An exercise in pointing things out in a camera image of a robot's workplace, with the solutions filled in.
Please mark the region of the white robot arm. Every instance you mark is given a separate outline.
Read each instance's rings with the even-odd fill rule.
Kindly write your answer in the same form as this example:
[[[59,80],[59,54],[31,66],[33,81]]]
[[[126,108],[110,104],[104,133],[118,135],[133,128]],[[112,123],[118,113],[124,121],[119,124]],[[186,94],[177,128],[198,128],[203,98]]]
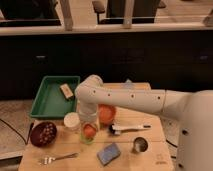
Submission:
[[[180,122],[176,171],[213,171],[213,90],[111,89],[90,75],[75,89],[80,113],[93,120],[98,104],[118,106]]]

